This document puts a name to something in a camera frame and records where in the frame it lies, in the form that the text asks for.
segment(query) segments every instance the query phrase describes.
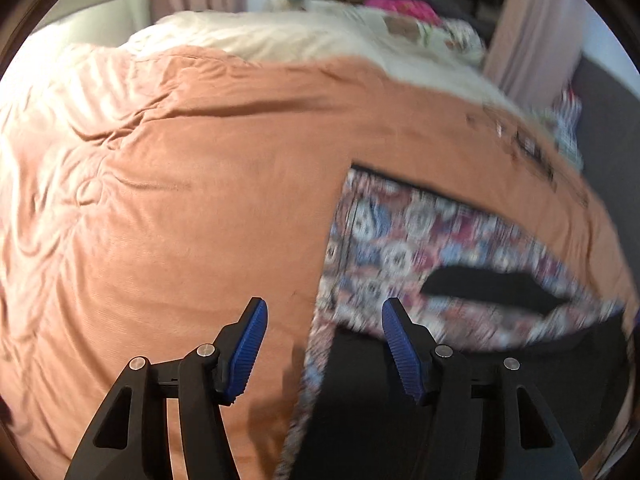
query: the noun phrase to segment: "ribbed blue pad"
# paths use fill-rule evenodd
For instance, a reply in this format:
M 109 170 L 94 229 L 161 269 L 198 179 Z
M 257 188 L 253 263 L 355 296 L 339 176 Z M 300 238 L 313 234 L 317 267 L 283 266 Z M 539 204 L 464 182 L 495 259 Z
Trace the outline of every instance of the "ribbed blue pad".
M 224 397 L 228 402 L 234 402 L 236 397 L 244 393 L 266 331 L 267 304 L 261 301 L 249 320 L 246 330 L 242 334 L 236 351 L 229 362 L 228 386 L 224 393 Z
M 420 359 L 409 342 L 400 320 L 389 301 L 382 306 L 382 329 L 394 357 L 404 392 L 419 402 L 425 394 L 420 372 Z

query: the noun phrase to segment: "metal screw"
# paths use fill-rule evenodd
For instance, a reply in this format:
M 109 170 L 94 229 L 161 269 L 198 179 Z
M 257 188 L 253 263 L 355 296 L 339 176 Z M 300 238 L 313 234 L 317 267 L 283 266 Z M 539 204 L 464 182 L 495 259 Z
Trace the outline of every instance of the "metal screw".
M 504 367 L 507 368 L 507 370 L 517 370 L 520 368 L 520 361 L 513 357 L 507 357 L 504 360 Z
M 200 357 L 209 357 L 215 351 L 216 347 L 209 343 L 198 346 L 198 355 Z
M 129 368 L 132 370 L 140 370 L 146 364 L 146 360 L 143 357 L 134 357 L 129 361 Z
M 453 355 L 453 350 L 450 346 L 438 345 L 436 346 L 436 355 L 439 355 L 440 357 L 451 357 Z

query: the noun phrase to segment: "white blanket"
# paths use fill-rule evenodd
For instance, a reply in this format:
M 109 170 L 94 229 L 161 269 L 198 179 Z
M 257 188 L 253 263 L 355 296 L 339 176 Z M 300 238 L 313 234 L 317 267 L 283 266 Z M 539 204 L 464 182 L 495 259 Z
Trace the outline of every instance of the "white blanket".
M 148 56 L 182 44 L 219 48 L 248 61 L 361 56 L 391 77 L 519 113 L 475 69 L 343 16 L 312 12 L 178 12 L 134 34 L 122 48 Z

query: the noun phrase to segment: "bed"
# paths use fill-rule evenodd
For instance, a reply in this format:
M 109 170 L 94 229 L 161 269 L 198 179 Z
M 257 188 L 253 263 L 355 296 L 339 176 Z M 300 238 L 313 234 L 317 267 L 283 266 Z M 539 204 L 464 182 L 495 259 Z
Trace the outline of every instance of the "bed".
M 546 137 L 472 67 L 343 13 L 180 12 L 119 48 L 72 46 L 0 123 L 0 396 L 40 480 L 64 477 L 132 357 L 182 357 L 251 296 L 270 326 L 223 418 L 241 477 L 273 475 L 354 161 L 515 222 L 633 327 L 615 228 Z M 518 128 L 562 182 L 504 149 Z M 626 426 L 631 391 L 585 476 Z

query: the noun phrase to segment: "black fabric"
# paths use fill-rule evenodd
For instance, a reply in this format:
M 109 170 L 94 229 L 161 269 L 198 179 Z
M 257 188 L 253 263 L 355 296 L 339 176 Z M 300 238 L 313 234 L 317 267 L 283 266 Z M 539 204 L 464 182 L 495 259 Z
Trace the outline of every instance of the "black fabric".
M 497 272 L 465 266 L 439 267 L 427 277 L 420 293 L 514 306 L 542 316 L 568 301 L 547 292 L 526 272 Z
M 474 367 L 515 357 L 543 394 L 575 457 L 583 465 L 620 411 L 630 367 L 622 316 L 551 343 L 510 352 L 467 354 Z M 489 426 L 480 463 L 495 470 L 500 441 L 496 401 L 482 401 Z M 433 408 L 408 397 L 382 341 L 338 329 L 321 391 L 292 480 L 408 479 Z

